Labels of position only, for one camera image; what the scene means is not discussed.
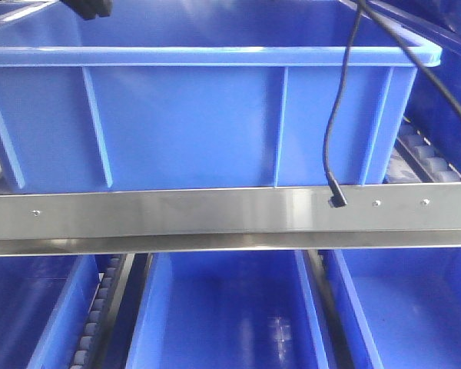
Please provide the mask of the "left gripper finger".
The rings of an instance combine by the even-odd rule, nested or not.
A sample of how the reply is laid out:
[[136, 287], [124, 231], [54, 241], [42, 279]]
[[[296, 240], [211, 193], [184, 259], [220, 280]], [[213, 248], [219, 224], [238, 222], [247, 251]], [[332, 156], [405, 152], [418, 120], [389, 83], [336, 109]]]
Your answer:
[[112, 0], [61, 0], [61, 2], [84, 20], [109, 17], [112, 11]]

